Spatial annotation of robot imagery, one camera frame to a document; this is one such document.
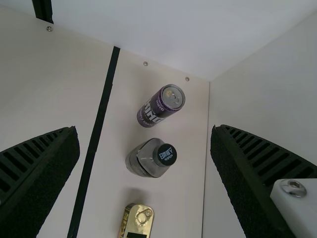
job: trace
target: energy drink can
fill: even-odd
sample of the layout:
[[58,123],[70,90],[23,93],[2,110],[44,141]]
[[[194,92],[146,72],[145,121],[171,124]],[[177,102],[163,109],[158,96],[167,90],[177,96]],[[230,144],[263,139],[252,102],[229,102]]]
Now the energy drink can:
[[138,111],[141,126],[152,127],[168,116],[178,112],[185,104],[184,92],[174,84],[162,87]]
[[118,238],[149,238],[153,219],[151,207],[134,203],[126,206]]

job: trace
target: metal bolt head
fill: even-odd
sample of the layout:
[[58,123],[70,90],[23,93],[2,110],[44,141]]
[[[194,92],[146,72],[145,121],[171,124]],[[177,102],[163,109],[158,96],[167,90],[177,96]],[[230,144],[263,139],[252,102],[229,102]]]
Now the metal bolt head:
[[290,180],[288,183],[293,188],[300,188],[301,187],[301,184],[298,183],[297,181],[294,181],[294,180]]
[[294,197],[305,197],[307,195],[306,188],[298,181],[293,179],[285,179],[280,183],[284,192]]

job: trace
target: black bottle cap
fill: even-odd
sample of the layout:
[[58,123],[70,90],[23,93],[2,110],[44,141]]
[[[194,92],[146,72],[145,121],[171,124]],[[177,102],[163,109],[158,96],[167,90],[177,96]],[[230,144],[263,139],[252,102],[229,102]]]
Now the black bottle cap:
[[154,162],[161,167],[171,166],[177,159],[177,152],[174,146],[163,144],[153,151]]

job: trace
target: gold can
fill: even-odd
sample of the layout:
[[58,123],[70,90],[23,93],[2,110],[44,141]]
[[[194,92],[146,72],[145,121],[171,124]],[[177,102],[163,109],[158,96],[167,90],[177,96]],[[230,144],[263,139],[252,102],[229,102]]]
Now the gold can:
[[151,207],[134,203],[126,206],[118,238],[149,238],[153,219]]

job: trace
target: white wall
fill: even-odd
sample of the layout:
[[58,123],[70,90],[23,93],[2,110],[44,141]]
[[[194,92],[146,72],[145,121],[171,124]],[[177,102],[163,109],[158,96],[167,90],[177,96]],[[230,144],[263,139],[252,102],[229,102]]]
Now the white wall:
[[[212,81],[209,133],[228,124],[317,165],[316,26],[317,13]],[[204,237],[243,237],[210,155],[205,189]]]
[[[112,45],[0,7],[0,151],[51,130],[75,125],[81,156],[37,238],[67,236],[80,175],[99,106]],[[208,126],[209,82],[121,50],[89,182],[79,238],[116,237],[124,207],[155,212],[152,238],[200,237]],[[136,120],[162,86],[183,89],[181,111],[153,128]],[[177,161],[161,178],[130,173],[126,155],[161,138]]]
[[80,158],[38,238],[66,237],[112,45],[0,6],[0,151],[76,126]]
[[[34,16],[31,0],[0,4]],[[213,80],[317,9],[316,0],[52,0],[55,25]]]

